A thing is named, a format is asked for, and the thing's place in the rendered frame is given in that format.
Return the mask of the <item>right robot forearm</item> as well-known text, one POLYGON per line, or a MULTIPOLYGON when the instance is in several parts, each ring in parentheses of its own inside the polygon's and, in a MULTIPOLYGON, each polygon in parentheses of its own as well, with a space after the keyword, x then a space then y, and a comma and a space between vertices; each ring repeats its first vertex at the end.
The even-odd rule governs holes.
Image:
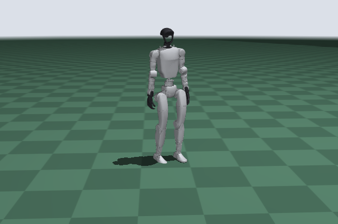
POLYGON ((155 86, 155 78, 151 77, 151 71, 149 72, 148 76, 148 91, 147 94, 150 95, 151 91, 154 92, 154 87, 155 86))

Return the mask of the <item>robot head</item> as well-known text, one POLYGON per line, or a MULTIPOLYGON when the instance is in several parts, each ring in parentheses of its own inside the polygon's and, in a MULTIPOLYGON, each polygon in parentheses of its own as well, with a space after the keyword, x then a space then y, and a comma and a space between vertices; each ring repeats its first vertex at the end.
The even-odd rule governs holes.
POLYGON ((169 28, 164 28, 164 29, 161 30, 160 35, 163 36, 163 39, 164 39, 164 41, 165 41, 165 42, 164 42, 164 45, 165 45, 166 47, 164 47, 164 48, 167 48, 167 49, 172 48, 172 47, 170 46, 170 44, 173 42, 173 35, 174 35, 173 30, 171 30, 171 29, 169 29, 169 28), (171 39, 170 42, 167 42, 166 39, 165 39, 165 38, 167 38, 168 36, 172 36, 172 39, 171 39))

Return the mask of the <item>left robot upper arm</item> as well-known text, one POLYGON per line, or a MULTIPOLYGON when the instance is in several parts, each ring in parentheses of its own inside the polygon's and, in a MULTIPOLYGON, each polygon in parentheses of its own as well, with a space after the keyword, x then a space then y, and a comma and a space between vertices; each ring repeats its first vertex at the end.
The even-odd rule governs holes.
POLYGON ((179 73, 184 74, 187 73, 187 68, 184 66, 185 64, 185 50, 178 48, 179 50, 179 73))

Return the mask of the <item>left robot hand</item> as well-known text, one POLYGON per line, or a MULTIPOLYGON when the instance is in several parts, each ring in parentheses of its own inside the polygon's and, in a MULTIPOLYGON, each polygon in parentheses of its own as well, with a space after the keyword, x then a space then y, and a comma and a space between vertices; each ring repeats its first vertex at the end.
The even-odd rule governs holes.
POLYGON ((187 105, 189 104, 190 100, 190 95, 189 95, 189 90, 188 90, 188 87, 185 87, 185 93, 186 93, 186 101, 187 101, 187 105))

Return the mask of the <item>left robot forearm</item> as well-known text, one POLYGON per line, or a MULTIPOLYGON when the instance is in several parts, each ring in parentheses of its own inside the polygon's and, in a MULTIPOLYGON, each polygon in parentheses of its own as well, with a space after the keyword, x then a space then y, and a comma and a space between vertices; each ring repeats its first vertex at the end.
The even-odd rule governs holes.
MULTIPOLYGON (((183 85, 183 90, 185 91, 185 87, 188 87, 188 81, 187 81, 187 73, 181 74, 181 80, 182 80, 182 85, 183 85)), ((189 89, 189 87, 188 87, 189 89)))

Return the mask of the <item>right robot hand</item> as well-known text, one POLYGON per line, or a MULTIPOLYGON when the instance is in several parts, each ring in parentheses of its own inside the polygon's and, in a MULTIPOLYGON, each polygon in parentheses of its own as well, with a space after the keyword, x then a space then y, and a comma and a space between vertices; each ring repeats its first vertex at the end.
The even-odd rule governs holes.
POLYGON ((148 107, 151 108, 151 109, 155 109, 155 108, 153 108, 153 106, 155 107, 155 105, 154 105, 154 103, 153 103, 153 99, 152 99, 153 95, 154 95, 154 92, 153 92, 153 91, 151 91, 150 95, 147 94, 147 96, 148 96, 148 98, 147 98, 147 105, 148 105, 148 107), (152 106, 152 105, 153 105, 153 106, 152 106))

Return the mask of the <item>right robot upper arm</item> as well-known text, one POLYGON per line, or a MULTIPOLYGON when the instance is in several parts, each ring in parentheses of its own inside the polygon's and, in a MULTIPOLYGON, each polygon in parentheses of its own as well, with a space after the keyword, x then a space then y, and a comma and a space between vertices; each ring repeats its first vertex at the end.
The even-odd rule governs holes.
POLYGON ((151 77, 157 77, 157 71, 156 69, 156 62, 157 62, 157 58, 159 56, 159 50, 153 50, 149 53, 149 57, 150 57, 150 62, 149 62, 149 66, 150 66, 150 71, 151 71, 151 77))

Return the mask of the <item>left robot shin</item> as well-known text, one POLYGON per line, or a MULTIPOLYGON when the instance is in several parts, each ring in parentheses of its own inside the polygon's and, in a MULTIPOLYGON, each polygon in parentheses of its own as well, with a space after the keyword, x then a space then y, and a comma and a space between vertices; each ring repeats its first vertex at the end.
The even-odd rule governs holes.
POLYGON ((176 142, 176 154, 180 154, 184 138, 184 124, 181 124, 179 129, 174 129, 174 137, 176 142))

